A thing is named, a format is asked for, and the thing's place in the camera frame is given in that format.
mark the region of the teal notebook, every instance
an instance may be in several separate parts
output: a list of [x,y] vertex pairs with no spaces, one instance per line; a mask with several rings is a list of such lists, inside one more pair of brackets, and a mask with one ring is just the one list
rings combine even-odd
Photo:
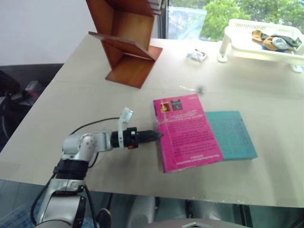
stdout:
[[257,157],[239,112],[206,112],[206,117],[222,150],[224,160]]

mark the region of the black cable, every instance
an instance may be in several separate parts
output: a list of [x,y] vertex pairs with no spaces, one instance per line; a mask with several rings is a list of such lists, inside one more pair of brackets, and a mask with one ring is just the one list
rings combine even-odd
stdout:
[[[2,108],[2,109],[3,109],[3,111],[5,112],[6,104],[3,105],[3,108]],[[3,114],[3,116],[1,117],[1,124],[2,124],[2,130],[3,130],[3,133],[4,133],[5,137],[6,137],[7,139],[10,139],[9,133],[8,133],[8,131],[7,131],[7,129],[6,129],[6,123],[5,123],[4,114]]]
[[79,131],[81,128],[84,128],[86,126],[92,125],[92,124],[96,124],[96,123],[100,123],[102,121],[106,121],[106,120],[117,120],[119,119],[119,117],[112,117],[112,118],[107,118],[107,119],[103,119],[103,120],[97,120],[95,122],[91,122],[91,123],[87,123],[85,125],[82,125],[81,127],[78,127],[76,130],[74,130],[70,135],[75,134],[75,132]]
[[32,204],[32,207],[30,208],[30,220],[32,221],[32,223],[36,226],[37,223],[35,221],[35,218],[34,218],[34,209],[35,209],[35,206],[38,202],[38,200],[40,199],[40,197],[42,196],[42,194],[44,193],[44,191],[47,189],[49,183],[51,182],[51,180],[55,177],[55,174],[53,174],[51,176],[51,178],[48,180],[48,182],[45,184],[45,186],[43,187],[43,189],[40,191],[40,193],[37,195],[36,199],[34,200],[33,204]]
[[[86,127],[86,126],[89,126],[89,125],[92,125],[92,124],[96,124],[96,123],[100,123],[100,122],[106,121],[106,120],[117,120],[117,119],[119,119],[119,117],[112,117],[112,118],[107,118],[107,119],[97,120],[97,121],[95,121],[95,122],[87,123],[87,124],[85,124],[85,125],[82,125],[82,126],[78,127],[78,128],[77,128],[76,130],[74,130],[70,135],[75,134],[75,132],[79,131],[81,128],[84,128],[84,127]],[[88,167],[89,169],[92,168],[92,167],[95,165],[95,163],[96,163],[96,161],[97,161],[97,158],[98,158],[98,154],[99,154],[99,153],[96,154],[95,159],[94,159],[92,165],[90,165],[90,166]]]
[[90,194],[89,189],[87,189],[87,186],[86,186],[86,185],[85,185],[85,192],[86,192],[87,198],[88,198],[88,200],[89,200],[89,204],[90,204],[90,208],[91,208],[92,220],[93,220],[94,228],[97,228],[96,219],[95,219],[95,210],[94,210],[94,206],[93,206],[91,194]]
[[111,207],[112,198],[113,198],[113,193],[110,193],[108,205],[106,206],[106,208],[107,208],[108,211],[110,210],[110,207]]
[[90,165],[90,166],[88,167],[89,169],[92,168],[93,165],[95,165],[95,162],[96,162],[96,160],[97,160],[97,158],[98,158],[98,155],[99,155],[99,153],[96,154],[95,159],[94,159],[92,165]]

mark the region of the white wall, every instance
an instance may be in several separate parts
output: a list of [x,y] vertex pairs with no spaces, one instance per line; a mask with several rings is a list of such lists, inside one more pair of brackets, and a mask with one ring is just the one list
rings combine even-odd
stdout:
[[88,31],[85,0],[0,0],[0,66],[64,63]]

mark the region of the pink book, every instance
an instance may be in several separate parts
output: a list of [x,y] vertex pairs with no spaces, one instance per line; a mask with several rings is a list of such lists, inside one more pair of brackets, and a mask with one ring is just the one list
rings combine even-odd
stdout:
[[223,160],[197,94],[154,101],[158,131],[163,133],[163,171],[172,172]]

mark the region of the white table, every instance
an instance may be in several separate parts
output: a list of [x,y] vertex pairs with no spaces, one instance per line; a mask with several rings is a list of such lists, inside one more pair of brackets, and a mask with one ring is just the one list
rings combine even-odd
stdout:
[[[110,71],[99,40],[87,36],[30,110],[0,154],[0,179],[45,184],[63,140],[77,127],[134,111],[129,126],[149,130],[154,99],[200,95],[205,111],[238,110],[256,148],[251,161],[224,161],[163,174],[155,143],[99,156],[87,174],[90,190],[194,200],[304,207],[304,75],[289,65],[229,56],[218,43],[153,39],[163,52],[142,89],[106,81]],[[202,65],[188,51],[208,53]],[[116,121],[80,132],[117,129]]]

